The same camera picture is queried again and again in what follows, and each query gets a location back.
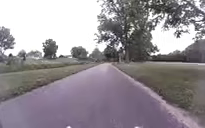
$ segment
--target overcast sky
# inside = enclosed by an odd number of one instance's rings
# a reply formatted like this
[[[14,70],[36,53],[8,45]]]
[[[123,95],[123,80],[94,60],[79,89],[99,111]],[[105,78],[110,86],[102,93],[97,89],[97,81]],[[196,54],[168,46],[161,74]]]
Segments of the overcast sky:
[[[10,28],[16,39],[17,54],[24,49],[42,51],[42,42],[53,39],[59,45],[58,55],[70,54],[73,46],[83,46],[89,52],[95,47],[94,33],[97,32],[97,15],[100,6],[97,0],[0,0],[0,26]],[[181,39],[173,31],[162,32],[160,27],[153,32],[153,43],[160,53],[183,50],[193,43],[194,35]]]

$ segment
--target tree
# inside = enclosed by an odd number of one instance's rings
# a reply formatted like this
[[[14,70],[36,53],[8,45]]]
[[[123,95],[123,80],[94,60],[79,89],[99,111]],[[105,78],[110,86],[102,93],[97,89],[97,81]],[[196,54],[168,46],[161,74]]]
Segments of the tree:
[[[151,31],[154,25],[149,20],[148,2],[143,0],[99,0],[102,11],[98,16],[98,43],[106,42],[110,46],[122,45],[125,60],[130,60],[131,47],[140,44],[140,49],[154,47],[151,43]]]
[[[147,0],[156,23],[165,20],[164,28],[175,28],[176,37],[194,26],[196,39],[205,37],[205,0]]]
[[[90,54],[90,58],[93,58],[97,61],[102,61],[104,59],[104,55],[98,48],[95,48]]]
[[[26,55],[27,55],[26,51],[25,51],[25,50],[21,50],[21,51],[18,53],[17,56],[22,57],[22,58],[23,58],[23,61],[26,61]]]
[[[42,58],[42,53],[38,50],[32,50],[27,53],[28,57],[34,57],[34,58]]]
[[[48,39],[43,43],[44,58],[54,59],[56,58],[56,52],[58,45],[52,39]]]
[[[5,27],[0,27],[0,55],[8,49],[13,49],[15,38],[10,34],[10,30]]]
[[[79,46],[79,47],[73,47],[71,49],[71,54],[72,54],[72,57],[74,58],[85,59],[87,58],[88,52],[86,51],[85,48],[83,48],[82,46]]]
[[[15,38],[10,34],[10,29],[0,27],[0,51],[4,52],[8,49],[13,49]]]
[[[118,60],[118,51],[114,46],[107,45],[104,49],[104,56],[107,60]]]

